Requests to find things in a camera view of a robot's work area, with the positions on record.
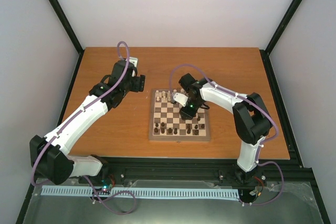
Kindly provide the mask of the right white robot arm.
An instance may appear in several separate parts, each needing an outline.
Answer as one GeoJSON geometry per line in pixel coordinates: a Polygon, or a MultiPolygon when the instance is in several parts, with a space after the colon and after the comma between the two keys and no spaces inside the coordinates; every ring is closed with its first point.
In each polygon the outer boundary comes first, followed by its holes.
{"type": "Polygon", "coordinates": [[[173,92],[173,101],[182,107],[180,116],[184,120],[196,117],[196,112],[206,102],[211,102],[233,115],[236,133],[241,139],[238,167],[251,172],[259,164],[259,153],[271,128],[278,127],[257,93],[241,94],[226,89],[207,78],[194,79],[189,73],[179,80],[184,92],[173,92]]]}

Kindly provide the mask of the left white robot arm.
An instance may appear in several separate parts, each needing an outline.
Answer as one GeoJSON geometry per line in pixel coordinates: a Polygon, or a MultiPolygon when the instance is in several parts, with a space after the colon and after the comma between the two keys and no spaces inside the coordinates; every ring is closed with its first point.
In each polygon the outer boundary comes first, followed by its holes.
{"type": "Polygon", "coordinates": [[[69,177],[91,176],[97,183],[108,180],[105,161],[97,156],[71,156],[74,144],[96,120],[115,109],[128,92],[142,92],[145,76],[138,75],[138,59],[119,60],[112,73],[93,86],[80,107],[44,137],[35,135],[29,142],[30,161],[35,172],[55,185],[69,177]]]}

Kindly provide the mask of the wooden chess board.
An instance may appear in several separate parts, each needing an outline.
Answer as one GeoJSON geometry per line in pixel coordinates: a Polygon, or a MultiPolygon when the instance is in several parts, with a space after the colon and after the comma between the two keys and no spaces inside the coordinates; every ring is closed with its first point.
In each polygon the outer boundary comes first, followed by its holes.
{"type": "Polygon", "coordinates": [[[149,139],[152,141],[199,141],[209,142],[211,131],[208,111],[200,108],[192,120],[183,120],[182,106],[172,103],[168,89],[151,91],[149,139]]]}

